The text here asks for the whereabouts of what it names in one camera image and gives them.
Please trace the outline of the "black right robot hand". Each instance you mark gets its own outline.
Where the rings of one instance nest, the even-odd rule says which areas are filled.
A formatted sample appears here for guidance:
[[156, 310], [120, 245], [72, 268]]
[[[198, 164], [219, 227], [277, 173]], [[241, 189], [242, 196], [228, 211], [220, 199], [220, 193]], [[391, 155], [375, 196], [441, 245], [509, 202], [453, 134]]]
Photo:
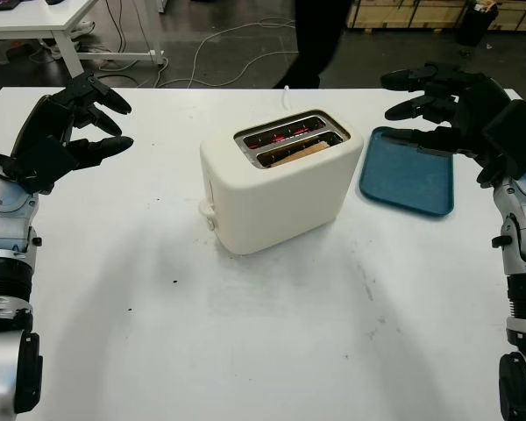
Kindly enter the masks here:
[[388, 109], [385, 119], [421, 117], [437, 125], [429, 132], [387, 129], [384, 139], [414, 147], [420, 153], [463, 154], [482, 167], [477, 177], [482, 188], [500, 182], [505, 160], [483, 135], [483, 129], [510, 104], [509, 96], [497, 82], [482, 73], [465, 72], [458, 65], [427, 62], [420, 68], [383, 75], [380, 83], [388, 90], [423, 92]]

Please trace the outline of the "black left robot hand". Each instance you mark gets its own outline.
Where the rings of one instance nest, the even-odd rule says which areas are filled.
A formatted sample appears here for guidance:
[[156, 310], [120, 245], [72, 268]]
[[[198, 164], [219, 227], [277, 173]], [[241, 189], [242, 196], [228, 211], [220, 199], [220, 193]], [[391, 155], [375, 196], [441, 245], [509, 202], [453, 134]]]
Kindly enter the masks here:
[[[71, 79], [63, 90], [41, 97], [18, 133], [11, 157], [21, 158], [43, 139], [50, 139], [53, 146], [60, 146], [69, 158], [75, 160], [78, 169], [98, 166], [102, 160], [126, 151], [133, 140], [122, 134], [113, 119], [96, 107], [98, 104], [122, 115], [132, 111], [115, 90], [90, 71]], [[71, 140], [74, 128], [82, 129], [88, 125], [99, 128], [109, 137], [97, 142]]]

